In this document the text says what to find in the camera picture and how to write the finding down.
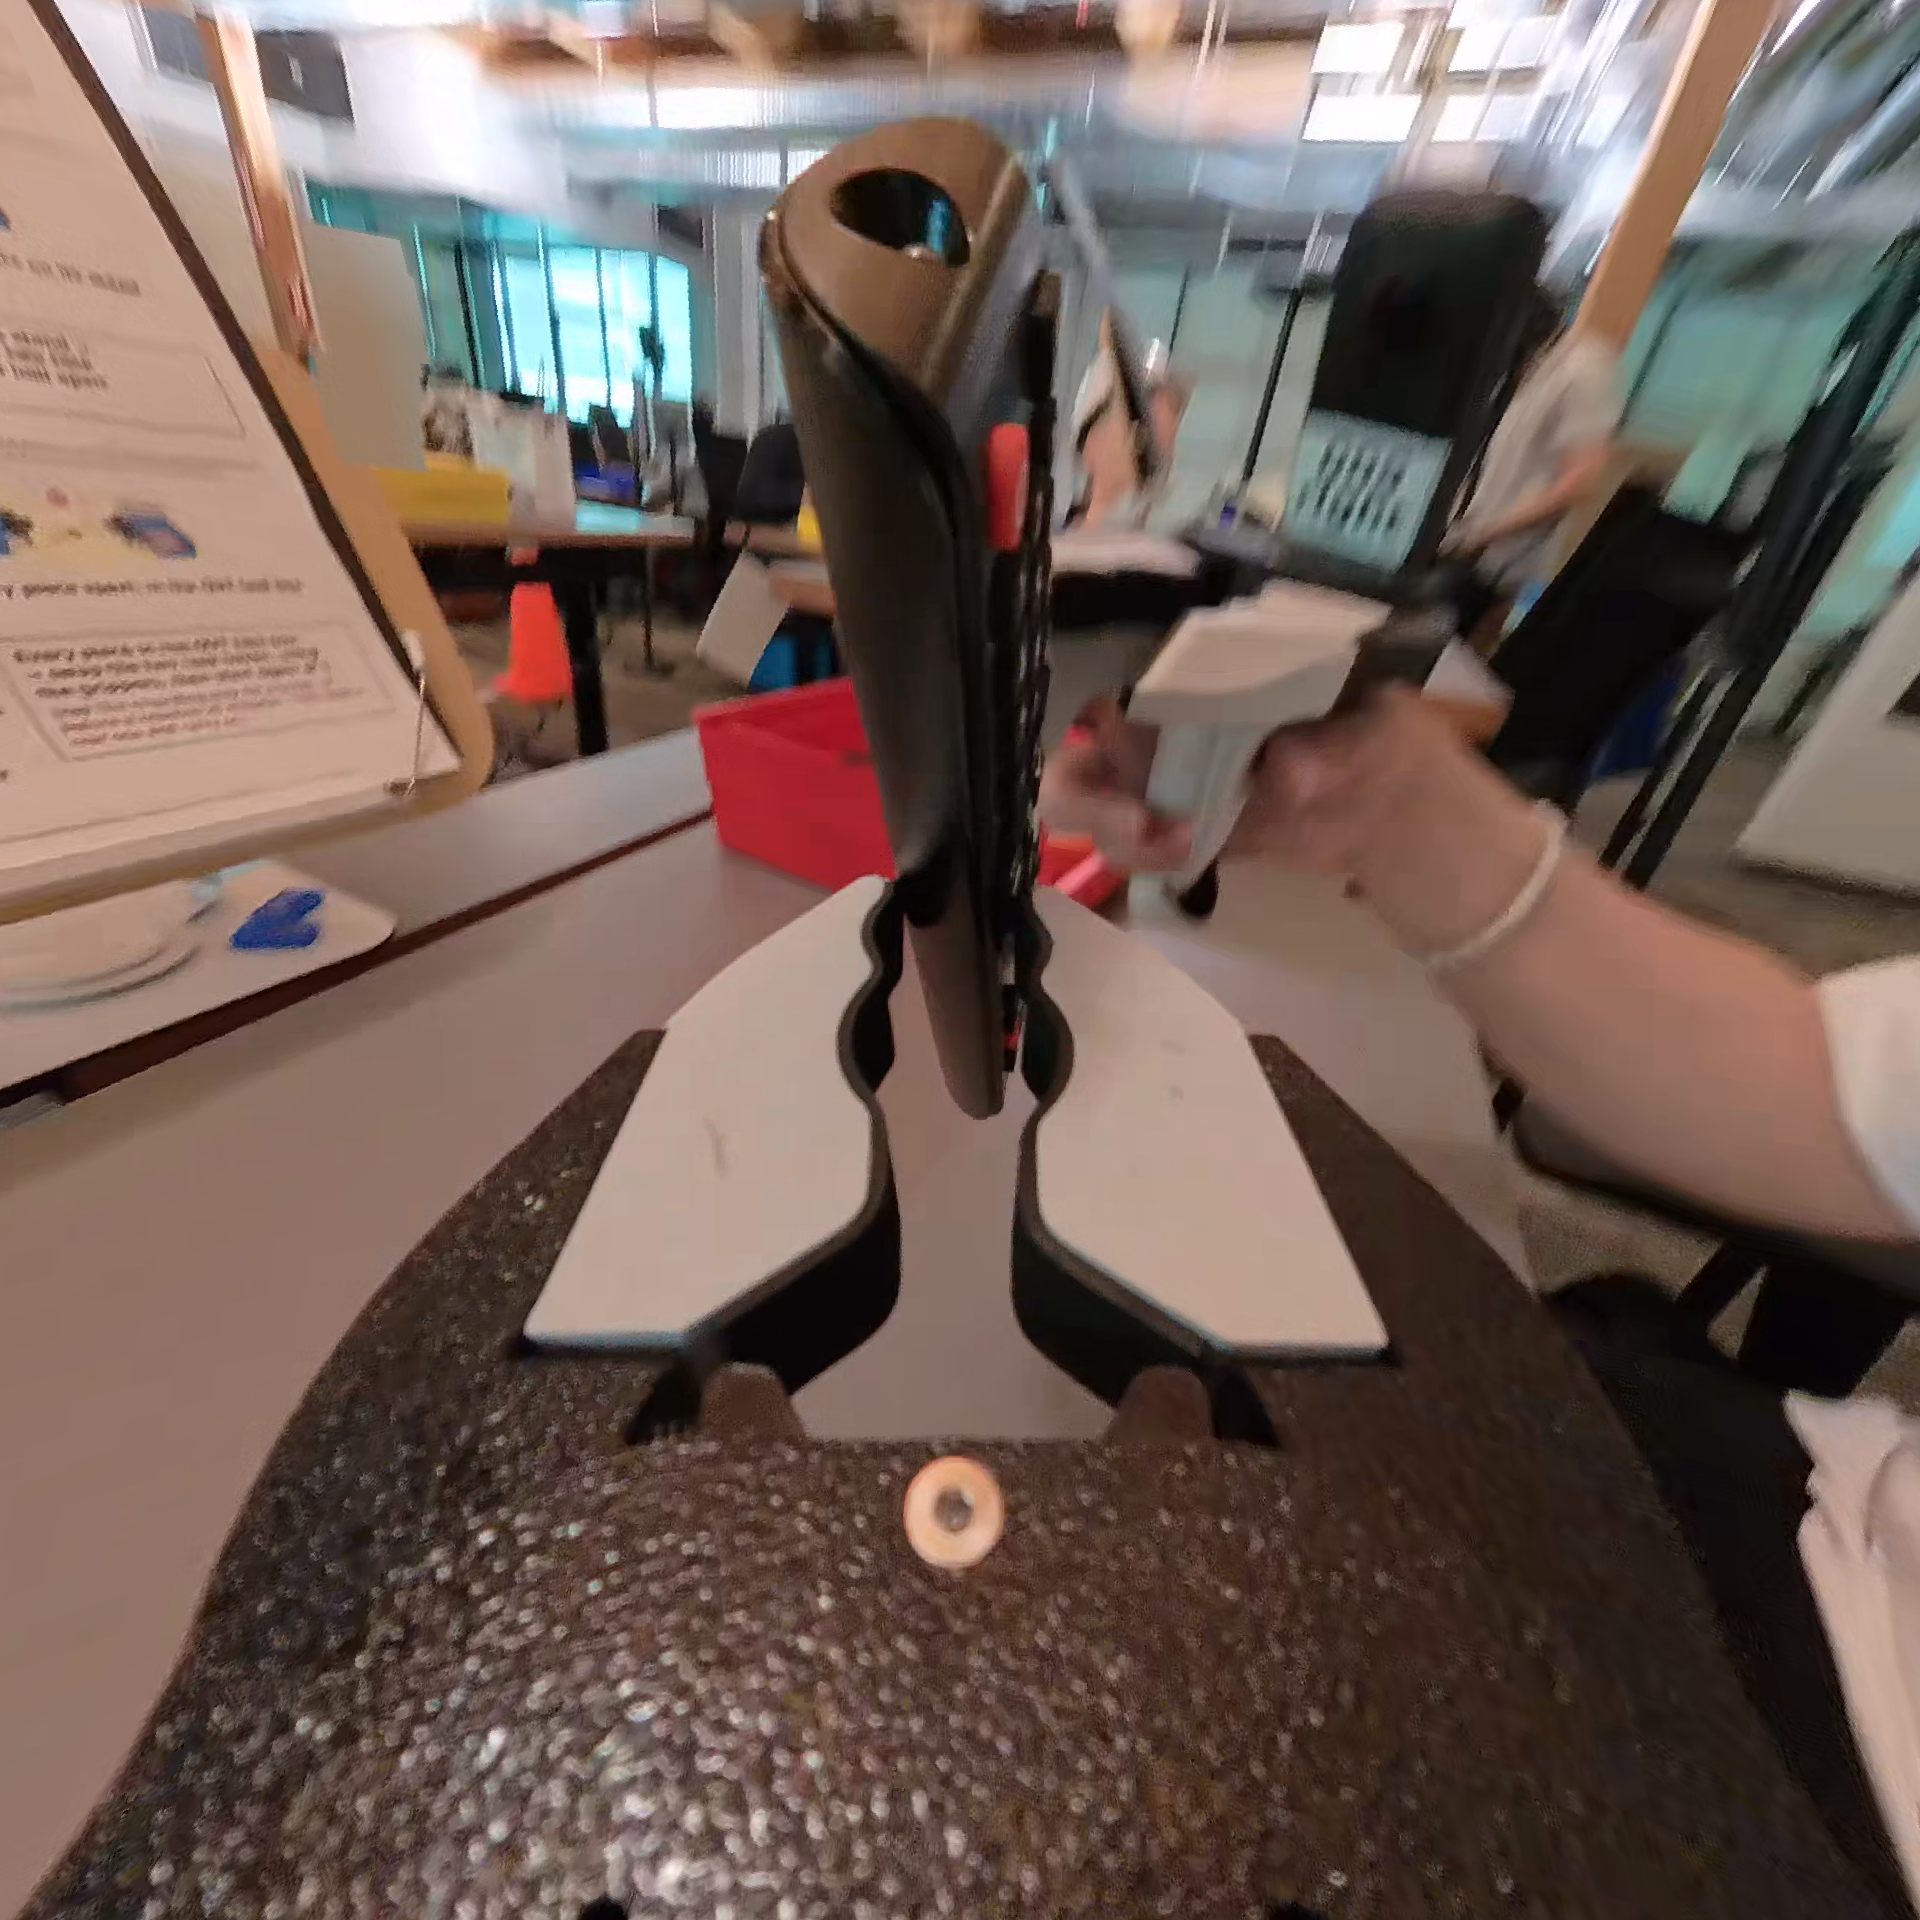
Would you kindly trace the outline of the wooden diagonal post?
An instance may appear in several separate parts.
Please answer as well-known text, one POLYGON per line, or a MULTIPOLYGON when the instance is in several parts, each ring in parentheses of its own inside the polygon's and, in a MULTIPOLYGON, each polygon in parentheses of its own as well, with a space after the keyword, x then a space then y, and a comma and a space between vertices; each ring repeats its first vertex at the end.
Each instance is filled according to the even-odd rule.
POLYGON ((1772 17, 1772 3, 1697 7, 1652 117, 1649 144, 1574 312, 1577 338, 1601 344, 1609 353, 1629 345, 1772 17))

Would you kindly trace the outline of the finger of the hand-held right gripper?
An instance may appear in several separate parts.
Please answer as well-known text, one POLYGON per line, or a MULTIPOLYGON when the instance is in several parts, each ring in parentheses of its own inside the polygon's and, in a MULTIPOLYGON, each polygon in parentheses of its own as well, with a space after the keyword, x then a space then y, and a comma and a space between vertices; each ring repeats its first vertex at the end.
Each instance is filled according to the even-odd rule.
POLYGON ((1387 607, 1317 586, 1268 586, 1200 609, 1137 679, 1126 715, 1152 730, 1274 732, 1325 717, 1387 607))

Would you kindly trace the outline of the wood-edged work table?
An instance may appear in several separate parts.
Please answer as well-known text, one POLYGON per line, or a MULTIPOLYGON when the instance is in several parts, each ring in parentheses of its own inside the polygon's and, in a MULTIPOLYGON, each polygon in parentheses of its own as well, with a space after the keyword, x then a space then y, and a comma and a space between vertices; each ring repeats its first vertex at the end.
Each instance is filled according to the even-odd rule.
POLYGON ((634 587, 640 664, 658 677, 657 562, 661 556, 689 554, 697 544, 699 522, 580 501, 568 520, 402 520, 401 533, 435 592, 507 592, 516 586, 552 591, 568 648, 578 754, 608 752, 601 615, 617 586, 634 587))

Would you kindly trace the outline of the orange traffic cone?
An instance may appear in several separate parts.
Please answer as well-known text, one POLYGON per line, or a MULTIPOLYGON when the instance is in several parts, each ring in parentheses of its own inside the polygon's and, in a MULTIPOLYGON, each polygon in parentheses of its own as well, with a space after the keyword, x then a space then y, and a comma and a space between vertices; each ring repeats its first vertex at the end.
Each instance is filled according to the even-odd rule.
POLYGON ((518 583, 510 596, 510 652, 488 700, 547 709, 571 703, 571 658, 561 604, 547 583, 518 583))

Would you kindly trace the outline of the black remote control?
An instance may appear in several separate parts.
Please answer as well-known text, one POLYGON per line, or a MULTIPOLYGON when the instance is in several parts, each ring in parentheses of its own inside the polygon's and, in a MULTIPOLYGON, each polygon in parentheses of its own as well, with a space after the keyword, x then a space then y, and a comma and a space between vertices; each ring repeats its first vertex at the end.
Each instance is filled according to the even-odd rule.
POLYGON ((1002 1112, 1034 977, 1064 287, 1036 186, 966 119, 856 136, 760 228, 936 1056, 1002 1112))

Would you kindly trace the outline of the red plastic bin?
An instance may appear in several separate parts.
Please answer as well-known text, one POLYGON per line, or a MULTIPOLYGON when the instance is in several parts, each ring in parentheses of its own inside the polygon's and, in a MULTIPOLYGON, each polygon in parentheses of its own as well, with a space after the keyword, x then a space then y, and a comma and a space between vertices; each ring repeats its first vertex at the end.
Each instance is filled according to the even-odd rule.
MULTIPOLYGON (((966 733, 957 709, 933 705, 918 727, 914 775, 961 775, 966 733)), ((882 817, 882 781, 851 679, 742 695, 696 712, 710 817, 725 848, 837 892, 866 877, 897 877, 882 817)), ((1081 835, 1041 835, 1041 885, 1102 911, 1125 877, 1081 835)))

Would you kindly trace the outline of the person's right forearm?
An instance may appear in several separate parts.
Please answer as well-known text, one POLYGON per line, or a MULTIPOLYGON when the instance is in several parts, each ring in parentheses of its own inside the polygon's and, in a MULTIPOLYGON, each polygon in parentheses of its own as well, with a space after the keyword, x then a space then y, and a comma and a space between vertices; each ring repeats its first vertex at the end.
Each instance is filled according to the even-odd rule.
POLYGON ((1843 1108, 1818 988, 1566 855, 1448 994, 1592 1153, 1702 1209, 1908 1234, 1843 1108))

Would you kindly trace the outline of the white round disc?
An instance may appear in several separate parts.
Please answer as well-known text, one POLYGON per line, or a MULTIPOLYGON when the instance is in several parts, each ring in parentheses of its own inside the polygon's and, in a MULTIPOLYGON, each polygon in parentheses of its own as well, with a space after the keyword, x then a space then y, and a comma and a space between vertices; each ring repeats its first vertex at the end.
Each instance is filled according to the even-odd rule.
POLYGON ((3 1005, 85 1003, 179 971, 200 947, 206 900, 197 882, 169 880, 3 925, 3 1005))

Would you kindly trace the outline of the stack of yellow bins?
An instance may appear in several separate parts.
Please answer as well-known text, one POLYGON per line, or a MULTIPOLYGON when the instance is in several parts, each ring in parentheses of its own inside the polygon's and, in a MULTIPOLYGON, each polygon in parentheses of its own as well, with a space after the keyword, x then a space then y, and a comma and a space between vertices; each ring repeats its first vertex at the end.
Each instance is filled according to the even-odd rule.
POLYGON ((505 471, 435 458, 420 466, 369 466, 366 476, 402 529, 505 529, 513 523, 513 481, 505 471))

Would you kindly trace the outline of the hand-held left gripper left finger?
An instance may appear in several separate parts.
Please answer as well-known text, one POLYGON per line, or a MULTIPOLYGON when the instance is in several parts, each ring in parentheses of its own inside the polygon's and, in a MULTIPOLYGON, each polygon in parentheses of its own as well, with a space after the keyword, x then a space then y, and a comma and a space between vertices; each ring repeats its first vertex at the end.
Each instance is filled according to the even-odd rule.
POLYGON ((894 885, 853 880, 667 1023, 553 1263, 525 1341, 706 1381, 760 1364, 797 1392, 901 1292, 878 1090, 897 1060, 894 885))

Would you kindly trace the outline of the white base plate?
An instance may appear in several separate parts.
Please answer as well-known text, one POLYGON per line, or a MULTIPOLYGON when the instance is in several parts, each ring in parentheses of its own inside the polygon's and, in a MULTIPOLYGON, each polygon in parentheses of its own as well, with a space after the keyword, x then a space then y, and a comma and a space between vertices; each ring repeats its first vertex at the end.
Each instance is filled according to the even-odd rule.
POLYGON ((89 1064, 195 1042, 229 1018, 245 1019, 292 994, 317 989, 369 960, 398 933, 398 917, 337 880, 281 860, 253 860, 197 880, 206 893, 200 947, 179 971, 145 988, 85 1003, 3 1012, 5 1104, 56 1098, 89 1064), (236 924, 278 889, 312 885, 326 893, 322 940, 312 951, 245 953, 229 949, 236 924))

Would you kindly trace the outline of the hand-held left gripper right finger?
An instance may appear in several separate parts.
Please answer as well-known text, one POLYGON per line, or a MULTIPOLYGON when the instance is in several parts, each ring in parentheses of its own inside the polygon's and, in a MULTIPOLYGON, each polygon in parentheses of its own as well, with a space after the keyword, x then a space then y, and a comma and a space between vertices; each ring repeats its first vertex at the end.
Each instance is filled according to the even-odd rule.
POLYGON ((1149 1369, 1382 1362, 1389 1332, 1241 1026, 1068 897, 1037 897, 1020 1073, 1014 1319, 1117 1405, 1149 1369))

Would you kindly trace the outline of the printed instruction sheet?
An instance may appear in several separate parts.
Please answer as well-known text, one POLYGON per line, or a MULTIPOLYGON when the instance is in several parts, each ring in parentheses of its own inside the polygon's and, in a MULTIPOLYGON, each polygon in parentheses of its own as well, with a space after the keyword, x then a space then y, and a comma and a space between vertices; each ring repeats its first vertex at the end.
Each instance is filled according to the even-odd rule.
POLYGON ((50 5, 5 5, 3 876, 35 899, 462 771, 321 476, 50 5))

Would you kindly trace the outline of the person's right hand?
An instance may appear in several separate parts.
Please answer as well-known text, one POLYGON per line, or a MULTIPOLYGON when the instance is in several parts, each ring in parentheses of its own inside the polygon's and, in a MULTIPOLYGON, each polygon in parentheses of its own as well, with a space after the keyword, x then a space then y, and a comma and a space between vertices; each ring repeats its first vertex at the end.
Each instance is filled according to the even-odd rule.
MULTIPOLYGON (((1041 821, 1081 833, 1123 873, 1210 865, 1203 833, 1148 799, 1158 737, 1099 705, 1041 781, 1041 821)), ((1268 737, 1216 858, 1342 882, 1433 975, 1477 965, 1545 903, 1566 823, 1528 803, 1438 705, 1386 688, 1360 709, 1268 737)))

